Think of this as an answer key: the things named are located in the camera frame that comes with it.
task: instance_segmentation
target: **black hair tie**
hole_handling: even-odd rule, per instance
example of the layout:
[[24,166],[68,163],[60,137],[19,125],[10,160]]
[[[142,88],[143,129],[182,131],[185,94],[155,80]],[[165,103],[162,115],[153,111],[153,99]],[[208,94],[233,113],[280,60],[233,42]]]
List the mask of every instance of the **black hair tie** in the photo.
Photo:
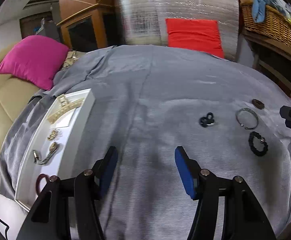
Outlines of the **black hair tie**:
[[[254,137],[257,137],[260,140],[260,143],[262,143],[264,145],[263,147],[263,151],[258,151],[253,144],[253,139]],[[266,143],[265,139],[257,132],[251,132],[250,136],[249,136],[249,146],[251,151],[259,157],[262,157],[263,155],[266,154],[266,152],[268,151],[268,144]]]
[[203,116],[200,118],[199,123],[202,127],[206,128],[208,126],[214,125],[214,118],[211,112],[207,113],[207,116]]

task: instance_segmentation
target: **red fabric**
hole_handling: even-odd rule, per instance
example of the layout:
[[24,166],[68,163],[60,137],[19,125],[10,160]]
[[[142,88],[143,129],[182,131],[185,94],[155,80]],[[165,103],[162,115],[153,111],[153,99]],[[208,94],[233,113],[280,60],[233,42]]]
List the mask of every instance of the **red fabric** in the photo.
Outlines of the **red fabric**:
[[166,19],[166,23],[169,47],[204,51],[224,58],[217,21]]

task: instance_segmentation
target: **blue gripper pad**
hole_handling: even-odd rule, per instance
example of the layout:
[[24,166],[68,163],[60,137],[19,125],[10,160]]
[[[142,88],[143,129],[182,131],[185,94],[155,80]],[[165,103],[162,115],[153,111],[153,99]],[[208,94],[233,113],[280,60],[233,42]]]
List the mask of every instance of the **blue gripper pad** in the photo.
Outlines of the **blue gripper pad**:
[[100,185],[99,196],[102,198],[109,189],[115,166],[118,162],[118,151],[114,146],[111,146],[102,160],[102,163],[95,175],[95,180],[99,180]]
[[196,188],[199,185],[199,175],[191,167],[191,161],[182,146],[178,146],[174,152],[175,164],[178,168],[184,189],[193,199],[196,199]]

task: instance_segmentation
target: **screw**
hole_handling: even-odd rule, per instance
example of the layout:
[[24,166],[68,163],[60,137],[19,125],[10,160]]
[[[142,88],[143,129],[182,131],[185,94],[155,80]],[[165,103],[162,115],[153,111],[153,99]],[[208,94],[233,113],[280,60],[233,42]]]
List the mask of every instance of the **screw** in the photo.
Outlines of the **screw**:
[[85,175],[85,176],[90,176],[91,174],[92,174],[92,170],[91,169],[87,169],[87,170],[85,170],[84,172],[83,172],[83,174]]
[[58,176],[55,176],[55,175],[52,175],[51,177],[50,177],[50,181],[51,182],[54,182],[54,181],[56,181],[58,179]]
[[207,176],[210,174],[209,170],[206,170],[206,169],[202,169],[200,172],[203,176]]
[[241,176],[235,176],[234,179],[239,183],[241,183],[243,181],[243,178]]

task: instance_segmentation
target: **gold jewelry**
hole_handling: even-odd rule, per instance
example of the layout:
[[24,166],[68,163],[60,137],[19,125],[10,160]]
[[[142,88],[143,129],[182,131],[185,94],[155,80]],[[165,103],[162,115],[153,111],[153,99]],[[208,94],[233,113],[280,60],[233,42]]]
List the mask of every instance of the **gold jewelry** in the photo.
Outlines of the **gold jewelry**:
[[65,95],[62,94],[60,96],[58,96],[58,100],[60,102],[60,106],[63,107],[63,106],[66,106],[69,104],[69,101],[66,99]]
[[47,139],[49,141],[52,141],[57,135],[58,135],[59,130],[53,129],[52,132],[50,133],[49,137]]
[[56,120],[58,120],[62,115],[69,112],[72,109],[78,108],[82,105],[84,98],[75,100],[72,103],[68,103],[67,105],[63,106],[60,110],[58,110],[56,113],[48,116],[47,120],[54,124]]
[[48,161],[51,159],[51,157],[55,154],[57,149],[59,148],[60,144],[57,142],[54,142],[49,147],[49,153],[47,157],[43,160],[40,160],[39,154],[36,150],[32,150],[33,157],[34,157],[34,163],[37,165],[46,165]]

